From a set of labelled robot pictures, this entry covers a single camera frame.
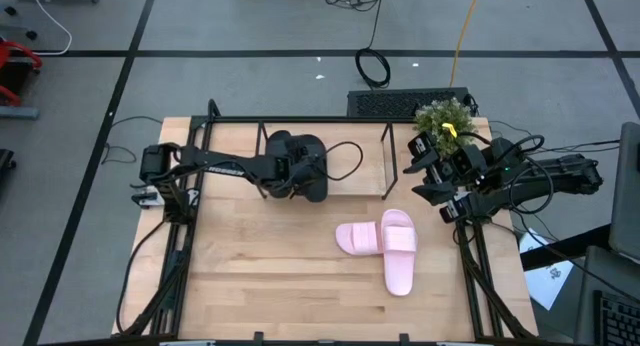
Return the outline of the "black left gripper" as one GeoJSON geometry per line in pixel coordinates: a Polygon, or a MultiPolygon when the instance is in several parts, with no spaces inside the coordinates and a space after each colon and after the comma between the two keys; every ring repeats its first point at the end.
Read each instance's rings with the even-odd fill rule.
{"type": "Polygon", "coordinates": [[[293,154],[294,154],[294,161],[292,164],[292,175],[290,178],[292,190],[287,197],[302,196],[299,193],[299,182],[298,182],[298,177],[302,173],[301,168],[303,167],[303,157],[305,153],[302,146],[302,136],[303,135],[292,135],[293,154]]]}

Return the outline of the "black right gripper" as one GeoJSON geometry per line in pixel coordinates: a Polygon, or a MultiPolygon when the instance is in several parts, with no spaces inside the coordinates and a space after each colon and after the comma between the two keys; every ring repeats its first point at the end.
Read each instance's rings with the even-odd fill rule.
{"type": "Polygon", "coordinates": [[[422,132],[411,139],[407,147],[411,153],[411,165],[404,174],[424,170],[419,186],[412,188],[418,196],[431,205],[443,205],[439,213],[445,223],[453,223],[467,217],[467,211],[457,196],[461,187],[472,187],[484,178],[488,170],[486,159],[476,145],[459,147],[449,156],[441,156],[436,150],[434,138],[422,132]]]}

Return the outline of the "pink rubber slide sandal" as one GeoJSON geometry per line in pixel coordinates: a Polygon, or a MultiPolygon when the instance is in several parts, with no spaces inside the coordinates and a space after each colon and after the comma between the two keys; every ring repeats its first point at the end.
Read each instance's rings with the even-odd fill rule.
{"type": "Polygon", "coordinates": [[[340,224],[335,230],[335,237],[338,247],[349,255],[370,256],[383,253],[381,236],[374,221],[340,224]]]}
{"type": "Polygon", "coordinates": [[[410,216],[389,209],[381,219],[386,288],[394,296],[407,296],[413,287],[418,236],[410,216]]]}

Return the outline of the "black metal wooden board shelf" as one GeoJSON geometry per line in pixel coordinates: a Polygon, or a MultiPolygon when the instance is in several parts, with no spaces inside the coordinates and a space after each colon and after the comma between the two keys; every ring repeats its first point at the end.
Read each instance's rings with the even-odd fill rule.
{"type": "Polygon", "coordinates": [[[329,150],[327,155],[328,196],[378,197],[387,194],[396,179],[394,135],[390,123],[264,123],[262,133],[271,136],[279,130],[292,135],[318,137],[329,150]]]}

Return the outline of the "green potted plant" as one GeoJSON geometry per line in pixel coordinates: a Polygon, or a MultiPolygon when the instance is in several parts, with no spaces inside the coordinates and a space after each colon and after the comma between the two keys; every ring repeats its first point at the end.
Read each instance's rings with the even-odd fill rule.
{"type": "Polygon", "coordinates": [[[471,136],[464,133],[475,133],[476,128],[471,115],[456,98],[444,101],[432,101],[417,109],[414,117],[414,130],[418,133],[428,132],[434,138],[436,150],[441,156],[448,156],[455,152],[459,146],[469,145],[474,142],[471,136]],[[449,132],[441,127],[443,123],[454,125],[458,137],[453,138],[449,132]]]}

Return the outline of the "black keyboard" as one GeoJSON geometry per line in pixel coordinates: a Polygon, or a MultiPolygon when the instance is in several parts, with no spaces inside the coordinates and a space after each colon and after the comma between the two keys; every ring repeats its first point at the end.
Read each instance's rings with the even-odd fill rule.
{"type": "Polygon", "coordinates": [[[350,91],[347,95],[347,115],[363,118],[413,118],[420,107],[430,105],[433,101],[452,98],[463,101],[469,94],[466,87],[350,91]]]}
{"type": "Polygon", "coordinates": [[[594,342],[598,346],[640,346],[640,304],[596,290],[594,342]]]}

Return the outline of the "black desk bar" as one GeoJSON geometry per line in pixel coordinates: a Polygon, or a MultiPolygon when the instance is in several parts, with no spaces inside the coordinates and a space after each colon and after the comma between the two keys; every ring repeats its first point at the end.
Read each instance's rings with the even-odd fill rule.
{"type": "Polygon", "coordinates": [[[609,237],[611,225],[603,225],[587,232],[550,244],[538,244],[537,248],[521,254],[521,263],[525,271],[550,266],[564,260],[573,260],[586,254],[587,248],[597,246],[610,251],[609,237]]]}

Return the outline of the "white paper sheet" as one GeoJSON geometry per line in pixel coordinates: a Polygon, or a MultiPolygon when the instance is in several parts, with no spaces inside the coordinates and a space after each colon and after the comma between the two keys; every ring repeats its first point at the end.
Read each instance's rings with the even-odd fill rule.
{"type": "MultiPolygon", "coordinates": [[[[546,245],[547,241],[533,231],[534,238],[525,233],[519,241],[519,251],[523,255],[527,251],[546,245]]],[[[558,262],[539,269],[525,272],[529,295],[543,308],[549,311],[563,288],[573,264],[569,261],[558,262]]]]}

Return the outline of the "grey monitor back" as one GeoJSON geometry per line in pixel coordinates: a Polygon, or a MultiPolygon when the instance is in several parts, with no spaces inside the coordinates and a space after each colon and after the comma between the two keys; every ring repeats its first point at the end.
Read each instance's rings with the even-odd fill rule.
{"type": "Polygon", "coordinates": [[[609,244],[640,263],[640,124],[633,122],[621,128],[609,244]]]}

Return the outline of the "grey desk surface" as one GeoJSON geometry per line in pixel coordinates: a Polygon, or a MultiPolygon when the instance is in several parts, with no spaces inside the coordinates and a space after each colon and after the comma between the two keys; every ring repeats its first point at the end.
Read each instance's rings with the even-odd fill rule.
{"type": "Polygon", "coordinates": [[[587,248],[584,268],[589,274],[583,276],[581,284],[574,342],[597,345],[594,342],[593,292],[604,291],[640,304],[640,264],[591,246],[587,248]]]}

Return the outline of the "grey metal cart foot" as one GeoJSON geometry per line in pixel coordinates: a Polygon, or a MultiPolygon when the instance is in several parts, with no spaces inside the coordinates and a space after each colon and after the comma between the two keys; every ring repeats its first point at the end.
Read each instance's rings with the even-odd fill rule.
{"type": "Polygon", "coordinates": [[[0,118],[37,120],[39,110],[23,106],[0,106],[0,118]]]}

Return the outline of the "red black cart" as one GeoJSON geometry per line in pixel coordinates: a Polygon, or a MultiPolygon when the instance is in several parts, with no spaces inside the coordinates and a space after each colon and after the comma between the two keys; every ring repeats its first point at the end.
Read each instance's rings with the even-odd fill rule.
{"type": "Polygon", "coordinates": [[[20,93],[31,74],[39,74],[41,58],[31,49],[0,41],[0,106],[20,107],[20,93]]]}

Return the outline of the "black aluminium table frame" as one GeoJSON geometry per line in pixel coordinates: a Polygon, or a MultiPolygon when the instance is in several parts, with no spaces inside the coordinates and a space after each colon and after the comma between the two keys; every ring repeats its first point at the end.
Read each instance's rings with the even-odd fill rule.
{"type": "Polygon", "coordinates": [[[269,341],[470,341],[466,280],[452,229],[435,208],[411,189],[420,178],[406,175],[406,122],[362,121],[322,116],[223,116],[210,131],[193,117],[168,117],[140,135],[143,145],[193,142],[215,151],[251,156],[265,147],[264,123],[390,123],[396,179],[378,197],[333,196],[321,203],[301,197],[274,199],[243,179],[192,177],[200,188],[193,226],[173,226],[158,207],[144,210],[122,302],[123,328],[133,325],[158,289],[175,256],[186,275],[171,293],[173,308],[158,311],[148,333],[181,339],[247,340],[256,331],[269,341]],[[381,256],[354,257],[336,244],[343,223],[377,221],[401,209],[418,234],[416,275],[410,294],[391,295],[381,256]]]}

